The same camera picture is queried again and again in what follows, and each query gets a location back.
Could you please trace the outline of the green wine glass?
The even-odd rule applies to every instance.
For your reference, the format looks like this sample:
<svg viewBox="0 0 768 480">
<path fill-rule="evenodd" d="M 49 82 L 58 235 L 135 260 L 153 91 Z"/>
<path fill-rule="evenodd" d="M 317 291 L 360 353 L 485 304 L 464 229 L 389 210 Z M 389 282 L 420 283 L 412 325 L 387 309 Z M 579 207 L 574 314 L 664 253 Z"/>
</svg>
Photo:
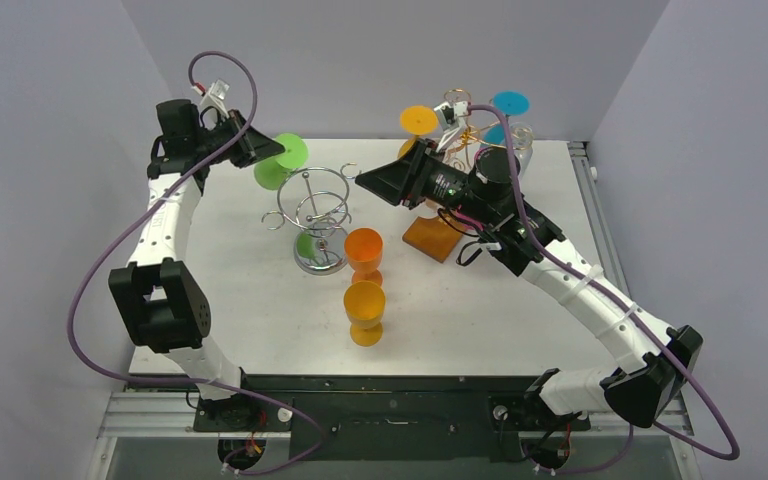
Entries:
<svg viewBox="0 0 768 480">
<path fill-rule="evenodd" d="M 282 182 L 295 170 L 301 168 L 309 158 L 305 141 L 293 133 L 281 133 L 274 138 L 283 152 L 270 156 L 254 167 L 254 178 L 266 190 L 277 190 Z"/>
</svg>

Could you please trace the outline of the yellow wine glass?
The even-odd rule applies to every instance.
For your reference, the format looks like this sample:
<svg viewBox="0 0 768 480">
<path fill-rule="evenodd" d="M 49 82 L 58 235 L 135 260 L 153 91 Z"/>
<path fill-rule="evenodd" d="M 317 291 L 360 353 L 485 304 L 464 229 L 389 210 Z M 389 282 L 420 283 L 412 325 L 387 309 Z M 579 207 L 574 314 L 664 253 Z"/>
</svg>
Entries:
<svg viewBox="0 0 768 480">
<path fill-rule="evenodd" d="M 410 137 L 399 148 L 397 158 L 406 155 L 422 136 L 434 132 L 439 126 L 434 110 L 424 105 L 413 105 L 404 109 L 400 114 L 399 122 Z"/>
<path fill-rule="evenodd" d="M 350 338 L 361 347 L 371 347 L 383 336 L 382 318 L 386 294 L 371 281 L 350 285 L 343 295 L 343 306 L 350 322 Z"/>
</svg>

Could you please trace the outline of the dark orange wine glass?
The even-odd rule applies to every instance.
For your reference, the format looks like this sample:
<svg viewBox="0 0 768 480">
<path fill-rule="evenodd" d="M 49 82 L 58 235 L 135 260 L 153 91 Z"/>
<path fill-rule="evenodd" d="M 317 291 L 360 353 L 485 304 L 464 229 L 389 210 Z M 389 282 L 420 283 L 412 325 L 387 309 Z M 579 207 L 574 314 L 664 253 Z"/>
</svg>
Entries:
<svg viewBox="0 0 768 480">
<path fill-rule="evenodd" d="M 351 283 L 369 281 L 378 286 L 383 284 L 379 271 L 383 255 L 383 239 L 371 228 L 353 230 L 345 239 L 344 250 L 347 261 L 353 270 Z"/>
</svg>

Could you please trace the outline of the gold wire glass rack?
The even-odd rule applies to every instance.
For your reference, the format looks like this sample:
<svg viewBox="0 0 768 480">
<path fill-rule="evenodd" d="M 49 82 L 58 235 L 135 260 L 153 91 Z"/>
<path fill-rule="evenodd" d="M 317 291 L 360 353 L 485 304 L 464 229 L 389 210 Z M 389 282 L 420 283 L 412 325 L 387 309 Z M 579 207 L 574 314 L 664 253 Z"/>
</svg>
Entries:
<svg viewBox="0 0 768 480">
<path fill-rule="evenodd" d="M 454 88 L 443 94 L 443 102 L 456 102 L 462 100 L 469 101 L 470 105 L 473 104 L 471 94 L 464 89 Z M 487 150 L 492 148 L 505 148 L 506 145 L 504 147 L 489 146 L 484 144 L 481 140 L 484 131 L 496 121 L 499 120 L 494 119 L 488 122 L 475 123 L 471 120 L 471 114 L 469 113 L 469 116 L 467 117 L 467 129 L 448 147 L 447 150 L 440 152 L 441 163 L 467 175 L 474 169 L 478 160 L 485 152 L 487 152 Z M 422 138 L 431 139 L 437 143 L 442 134 L 443 129 L 439 124 L 434 132 L 424 135 Z M 453 184 L 443 187 L 440 191 L 440 196 L 457 194 L 458 189 Z M 480 239 L 480 233 L 482 231 L 476 232 L 468 226 L 459 223 L 451 214 L 452 210 L 457 210 L 478 221 L 476 218 L 465 213 L 463 204 L 463 201 L 457 199 L 447 199 L 438 203 L 430 200 L 425 201 L 425 205 L 435 213 L 435 216 L 431 219 L 416 219 L 403 234 L 403 242 L 439 263 L 445 262 L 461 239 L 465 237 L 473 238 L 475 240 Z"/>
</svg>

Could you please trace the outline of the silver wire glass rack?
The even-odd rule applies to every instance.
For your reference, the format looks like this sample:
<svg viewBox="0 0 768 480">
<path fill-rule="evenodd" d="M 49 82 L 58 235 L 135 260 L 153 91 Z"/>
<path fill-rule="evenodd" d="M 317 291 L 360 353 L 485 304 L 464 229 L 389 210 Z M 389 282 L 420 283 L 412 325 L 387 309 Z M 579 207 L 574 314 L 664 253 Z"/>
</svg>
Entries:
<svg viewBox="0 0 768 480">
<path fill-rule="evenodd" d="M 275 207 L 261 216 L 270 231 L 292 227 L 292 258 L 305 273 L 328 276 L 347 266 L 344 243 L 351 229 L 348 173 L 356 165 L 309 166 L 284 175 L 275 190 Z"/>
</svg>

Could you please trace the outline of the yellow wine glass front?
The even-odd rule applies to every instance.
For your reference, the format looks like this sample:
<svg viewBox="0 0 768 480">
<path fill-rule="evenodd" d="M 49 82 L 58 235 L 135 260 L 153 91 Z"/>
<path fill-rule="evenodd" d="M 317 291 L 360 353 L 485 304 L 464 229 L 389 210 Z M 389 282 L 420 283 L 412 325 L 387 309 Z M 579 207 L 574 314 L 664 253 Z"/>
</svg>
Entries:
<svg viewBox="0 0 768 480">
<path fill-rule="evenodd" d="M 371 347 L 383 336 L 382 318 L 386 294 L 371 281 L 350 285 L 343 295 L 343 306 L 350 322 L 350 338 L 361 347 Z"/>
</svg>

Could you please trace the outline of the blue wine glass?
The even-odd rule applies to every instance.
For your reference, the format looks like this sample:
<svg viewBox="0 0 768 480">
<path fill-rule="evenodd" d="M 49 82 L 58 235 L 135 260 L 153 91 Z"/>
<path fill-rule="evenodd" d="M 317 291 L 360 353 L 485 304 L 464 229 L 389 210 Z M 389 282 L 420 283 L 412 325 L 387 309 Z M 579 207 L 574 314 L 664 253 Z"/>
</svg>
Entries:
<svg viewBox="0 0 768 480">
<path fill-rule="evenodd" d="M 510 90 L 495 94 L 490 100 L 490 104 L 504 114 L 508 125 L 515 122 L 512 117 L 522 116 L 530 108 L 530 101 L 525 95 Z M 500 122 L 496 121 L 489 126 L 482 134 L 481 140 L 489 146 L 504 147 L 506 145 L 505 133 Z"/>
</svg>

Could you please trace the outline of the pink wine glass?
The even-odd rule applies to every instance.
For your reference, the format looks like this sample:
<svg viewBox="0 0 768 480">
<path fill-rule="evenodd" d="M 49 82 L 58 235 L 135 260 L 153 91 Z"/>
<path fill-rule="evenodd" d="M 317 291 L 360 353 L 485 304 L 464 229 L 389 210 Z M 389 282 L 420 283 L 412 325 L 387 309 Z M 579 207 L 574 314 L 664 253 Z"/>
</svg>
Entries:
<svg viewBox="0 0 768 480">
<path fill-rule="evenodd" d="M 476 232 L 481 232 L 484 230 L 484 226 L 480 222 L 462 214 L 457 210 L 452 210 L 451 214 L 459 223 L 468 226 L 469 228 L 475 230 Z"/>
</svg>

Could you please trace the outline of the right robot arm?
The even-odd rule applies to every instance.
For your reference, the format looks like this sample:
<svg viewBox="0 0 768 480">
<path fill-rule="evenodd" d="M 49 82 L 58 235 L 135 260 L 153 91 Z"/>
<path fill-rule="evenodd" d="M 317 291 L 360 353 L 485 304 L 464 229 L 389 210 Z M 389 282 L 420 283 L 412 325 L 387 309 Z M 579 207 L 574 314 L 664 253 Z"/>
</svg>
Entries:
<svg viewBox="0 0 768 480">
<path fill-rule="evenodd" d="M 355 183 L 390 205 L 430 200 L 472 227 L 479 244 L 515 276 L 565 308 L 613 357 L 605 367 L 546 371 L 524 400 L 526 418 L 548 427 L 573 413 L 613 412 L 650 428 L 685 385 L 703 339 L 634 304 L 585 260 L 562 230 L 526 201 L 514 200 L 518 159 L 503 147 L 478 152 L 464 172 L 419 139 L 396 161 L 359 174 Z"/>
</svg>

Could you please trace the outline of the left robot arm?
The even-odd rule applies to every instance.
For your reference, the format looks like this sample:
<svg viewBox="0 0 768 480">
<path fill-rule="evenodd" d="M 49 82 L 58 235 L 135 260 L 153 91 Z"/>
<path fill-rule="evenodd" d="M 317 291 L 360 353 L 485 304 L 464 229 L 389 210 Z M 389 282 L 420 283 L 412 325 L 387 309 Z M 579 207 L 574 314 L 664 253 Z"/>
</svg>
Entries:
<svg viewBox="0 0 768 480">
<path fill-rule="evenodd" d="M 228 160 L 246 168 L 286 149 L 247 128 L 236 110 L 219 114 L 213 127 L 187 99 L 162 102 L 156 112 L 161 133 L 147 167 L 152 214 L 127 264 L 110 272 L 108 286 L 132 342 L 199 379 L 201 419 L 248 430 L 264 421 L 263 407 L 238 391 L 247 383 L 244 371 L 210 338 L 209 302 L 184 257 L 211 165 Z"/>
</svg>

